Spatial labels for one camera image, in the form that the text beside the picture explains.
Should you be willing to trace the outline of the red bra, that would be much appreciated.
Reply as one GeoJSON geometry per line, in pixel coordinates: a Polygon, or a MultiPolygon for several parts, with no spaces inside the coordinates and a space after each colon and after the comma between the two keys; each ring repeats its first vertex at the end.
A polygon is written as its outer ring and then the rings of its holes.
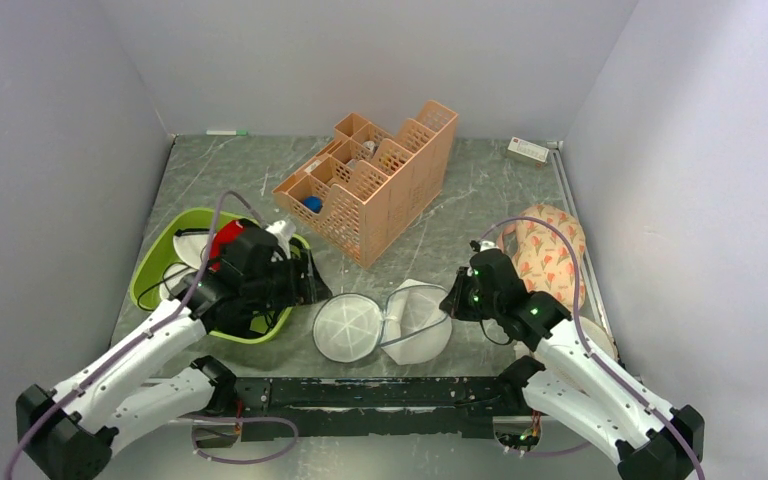
{"type": "Polygon", "coordinates": [[[232,243],[240,234],[246,229],[245,224],[241,219],[233,220],[224,225],[213,237],[210,245],[209,260],[211,264],[208,269],[216,272],[220,268],[219,259],[222,254],[222,249],[232,243]]]}

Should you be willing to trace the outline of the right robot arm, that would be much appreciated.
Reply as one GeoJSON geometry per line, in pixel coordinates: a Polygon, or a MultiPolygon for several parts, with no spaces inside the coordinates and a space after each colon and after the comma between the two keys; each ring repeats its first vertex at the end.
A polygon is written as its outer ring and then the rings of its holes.
{"type": "Polygon", "coordinates": [[[495,321],[531,355],[499,378],[510,413],[529,408],[562,423],[601,451],[623,479],[687,479],[698,472],[704,419],[647,389],[584,333],[547,292],[526,289],[510,258],[491,242],[458,269],[443,312],[461,321],[495,321]]]}

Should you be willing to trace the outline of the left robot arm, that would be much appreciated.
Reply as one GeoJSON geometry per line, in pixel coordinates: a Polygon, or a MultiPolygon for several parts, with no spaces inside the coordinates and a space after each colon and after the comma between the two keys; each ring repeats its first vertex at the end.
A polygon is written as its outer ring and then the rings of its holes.
{"type": "Polygon", "coordinates": [[[191,413],[243,420],[235,374],[212,356],[150,384],[168,360],[215,330],[329,298],[309,245],[290,223],[209,234],[199,267],[130,334],[71,377],[32,385],[16,401],[19,453],[51,479],[95,478],[125,446],[191,413]]]}

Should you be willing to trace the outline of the white mesh laundry bag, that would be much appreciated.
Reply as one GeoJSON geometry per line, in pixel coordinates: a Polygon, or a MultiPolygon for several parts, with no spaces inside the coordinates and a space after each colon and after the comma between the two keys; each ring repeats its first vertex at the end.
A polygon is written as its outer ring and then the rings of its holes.
{"type": "Polygon", "coordinates": [[[398,365],[429,362],[448,345],[453,322],[439,304],[446,290],[407,279],[383,303],[360,293],[325,301],[312,326],[313,341],[327,359],[360,361],[381,349],[398,365]]]}

